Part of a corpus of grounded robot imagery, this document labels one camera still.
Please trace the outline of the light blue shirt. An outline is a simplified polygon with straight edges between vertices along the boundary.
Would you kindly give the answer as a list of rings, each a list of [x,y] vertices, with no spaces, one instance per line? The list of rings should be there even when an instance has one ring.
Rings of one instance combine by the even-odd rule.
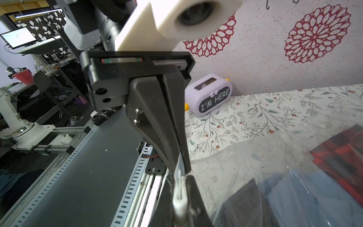
[[[323,171],[275,174],[258,184],[281,227],[361,227],[363,208]]]

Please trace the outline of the clear plastic vacuum bag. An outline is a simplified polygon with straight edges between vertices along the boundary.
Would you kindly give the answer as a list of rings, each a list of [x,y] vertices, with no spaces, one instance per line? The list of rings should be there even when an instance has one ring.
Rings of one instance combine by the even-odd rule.
[[[258,187],[271,176],[290,170],[303,175],[323,171],[313,163],[310,151],[356,124],[363,127],[363,101],[350,95],[295,127],[242,141],[193,161],[190,175],[196,180],[212,224],[222,204],[252,179]]]

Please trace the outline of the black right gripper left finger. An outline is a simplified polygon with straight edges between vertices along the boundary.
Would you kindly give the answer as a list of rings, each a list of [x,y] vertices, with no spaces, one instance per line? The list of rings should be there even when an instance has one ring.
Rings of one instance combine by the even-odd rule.
[[[166,176],[166,180],[159,197],[156,210],[150,220],[149,227],[173,227],[174,226],[174,194],[175,180],[172,175]]]

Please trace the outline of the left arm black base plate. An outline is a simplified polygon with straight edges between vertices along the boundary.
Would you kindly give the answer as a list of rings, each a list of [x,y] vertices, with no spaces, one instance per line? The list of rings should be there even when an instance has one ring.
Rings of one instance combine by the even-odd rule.
[[[158,151],[145,140],[140,142],[138,153],[141,161],[146,163],[145,173],[163,176],[166,173],[166,166]]]

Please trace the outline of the dark grey striped shirt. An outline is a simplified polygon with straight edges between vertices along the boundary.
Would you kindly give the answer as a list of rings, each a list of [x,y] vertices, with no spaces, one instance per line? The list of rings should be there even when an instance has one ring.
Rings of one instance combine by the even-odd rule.
[[[254,179],[229,197],[214,217],[215,227],[278,227],[266,198]]]

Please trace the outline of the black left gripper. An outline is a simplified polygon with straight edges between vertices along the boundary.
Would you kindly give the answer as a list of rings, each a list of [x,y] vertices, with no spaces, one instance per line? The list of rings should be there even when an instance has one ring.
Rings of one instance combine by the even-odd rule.
[[[84,51],[80,54],[90,103],[96,110],[122,106],[130,124],[174,172],[177,147],[191,171],[184,127],[184,85],[195,60],[190,52]],[[155,76],[163,75],[162,85]]]

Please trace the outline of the red black plaid shirt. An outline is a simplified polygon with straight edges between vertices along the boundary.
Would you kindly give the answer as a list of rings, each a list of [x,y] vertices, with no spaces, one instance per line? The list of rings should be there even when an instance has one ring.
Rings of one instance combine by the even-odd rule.
[[[363,128],[342,131],[310,151],[313,163],[363,205]]]

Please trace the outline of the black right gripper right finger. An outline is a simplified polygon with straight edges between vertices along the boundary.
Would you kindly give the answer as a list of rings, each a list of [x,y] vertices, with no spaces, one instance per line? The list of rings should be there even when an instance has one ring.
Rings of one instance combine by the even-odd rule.
[[[194,176],[186,177],[188,227],[212,227]]]

